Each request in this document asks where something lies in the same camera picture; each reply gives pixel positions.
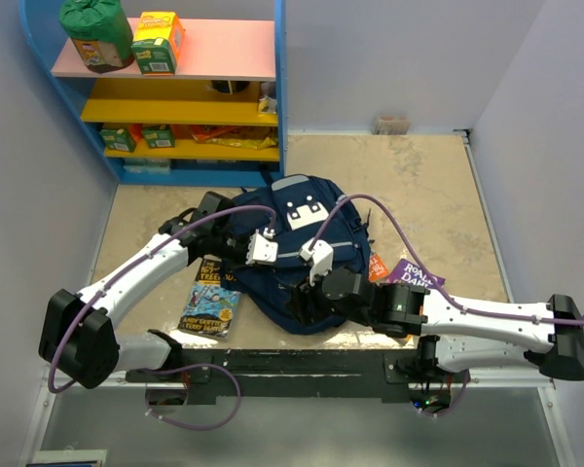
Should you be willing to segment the navy blue backpack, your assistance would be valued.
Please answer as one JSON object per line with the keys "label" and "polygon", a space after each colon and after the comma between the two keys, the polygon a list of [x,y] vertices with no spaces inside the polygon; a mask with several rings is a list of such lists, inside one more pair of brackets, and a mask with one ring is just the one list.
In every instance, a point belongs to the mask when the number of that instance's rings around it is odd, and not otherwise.
{"label": "navy blue backpack", "polygon": [[[235,206],[265,205],[276,212],[274,241],[278,244],[273,265],[236,266],[222,260],[220,271],[227,290],[247,295],[274,324],[293,335],[313,335],[345,323],[316,300],[297,290],[308,278],[310,267],[301,259],[302,246],[310,241],[343,191],[331,180],[291,175],[271,185],[232,198]],[[236,239],[268,226],[270,215],[262,211],[232,214],[228,227]],[[322,234],[334,250],[333,267],[369,272],[368,224],[351,202],[343,206]]]}

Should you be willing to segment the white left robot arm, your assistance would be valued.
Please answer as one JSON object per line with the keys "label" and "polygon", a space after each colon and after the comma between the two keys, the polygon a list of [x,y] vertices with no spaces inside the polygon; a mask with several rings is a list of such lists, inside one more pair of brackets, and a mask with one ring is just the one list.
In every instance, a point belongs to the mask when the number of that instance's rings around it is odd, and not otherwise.
{"label": "white left robot arm", "polygon": [[149,330],[119,338],[116,330],[147,295],[172,275],[207,255],[240,261],[247,243],[228,233],[230,219],[242,207],[214,192],[201,203],[166,220],[134,256],[94,284],[76,293],[57,291],[49,300],[39,343],[49,363],[48,386],[66,390],[57,373],[72,383],[96,388],[118,371],[146,371],[160,381],[182,370],[182,347],[169,335]]}

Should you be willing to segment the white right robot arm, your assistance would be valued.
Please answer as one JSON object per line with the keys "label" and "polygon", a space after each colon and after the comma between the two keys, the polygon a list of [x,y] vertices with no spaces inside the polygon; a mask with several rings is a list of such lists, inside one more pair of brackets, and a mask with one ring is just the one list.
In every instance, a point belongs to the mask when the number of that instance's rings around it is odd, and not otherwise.
{"label": "white right robot arm", "polygon": [[427,382],[474,368],[524,366],[584,380],[584,323],[574,300],[508,304],[451,297],[403,283],[377,284],[347,268],[293,288],[287,308],[303,325],[339,316],[394,339],[417,336],[413,369]]}

